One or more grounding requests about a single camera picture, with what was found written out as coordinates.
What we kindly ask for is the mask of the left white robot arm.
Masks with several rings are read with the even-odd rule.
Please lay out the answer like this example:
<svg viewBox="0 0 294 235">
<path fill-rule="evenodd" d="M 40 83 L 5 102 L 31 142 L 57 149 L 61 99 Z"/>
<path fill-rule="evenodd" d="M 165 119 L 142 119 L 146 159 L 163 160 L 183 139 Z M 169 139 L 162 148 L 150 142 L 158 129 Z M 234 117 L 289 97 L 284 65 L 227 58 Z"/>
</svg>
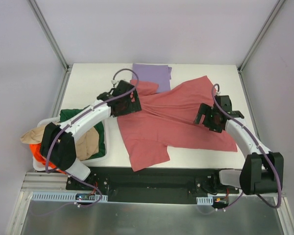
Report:
<svg viewBox="0 0 294 235">
<path fill-rule="evenodd" d="M 40 154 L 68 175 L 77 178 L 82 190 L 90 190 L 94 179 L 90 169 L 76 156 L 75 144 L 92 127 L 109 117 L 119 117 L 141 111 L 136 86 L 124 80 L 115 88 L 103 92 L 80 113 L 59 124 L 49 123 L 44 130 Z"/>
</svg>

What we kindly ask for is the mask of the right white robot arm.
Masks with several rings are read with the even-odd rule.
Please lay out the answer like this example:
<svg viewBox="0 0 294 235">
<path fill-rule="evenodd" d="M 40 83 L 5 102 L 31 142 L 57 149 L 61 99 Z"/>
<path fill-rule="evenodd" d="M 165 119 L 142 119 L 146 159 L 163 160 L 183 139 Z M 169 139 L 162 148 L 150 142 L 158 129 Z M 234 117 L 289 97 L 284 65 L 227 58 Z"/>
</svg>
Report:
<svg viewBox="0 0 294 235">
<path fill-rule="evenodd" d="M 216 95 L 214 104 L 202 103 L 195 124 L 202 123 L 210 131 L 228 133 L 245 158 L 241 170 L 222 169 L 211 180 L 211 189 L 222 193 L 232 186 L 246 195 L 265 193 L 281 194 L 283 186 L 284 158 L 279 152 L 265 147 L 247 128 L 244 115 L 232 109 L 230 97 Z"/>
</svg>

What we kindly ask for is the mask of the pink t shirt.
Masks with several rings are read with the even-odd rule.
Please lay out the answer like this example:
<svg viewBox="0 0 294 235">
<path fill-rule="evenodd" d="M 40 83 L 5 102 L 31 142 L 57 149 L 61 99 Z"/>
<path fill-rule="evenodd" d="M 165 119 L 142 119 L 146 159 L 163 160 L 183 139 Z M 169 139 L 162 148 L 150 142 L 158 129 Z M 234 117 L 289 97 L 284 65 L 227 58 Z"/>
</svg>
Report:
<svg viewBox="0 0 294 235">
<path fill-rule="evenodd" d="M 226 132 L 210 131 L 194 120 L 202 103 L 213 105 L 213 84 L 207 76 L 185 81 L 168 92 L 157 93 L 152 82 L 137 84 L 141 111 L 117 118 L 133 171 L 170 160 L 167 147 L 237 152 Z"/>
</svg>

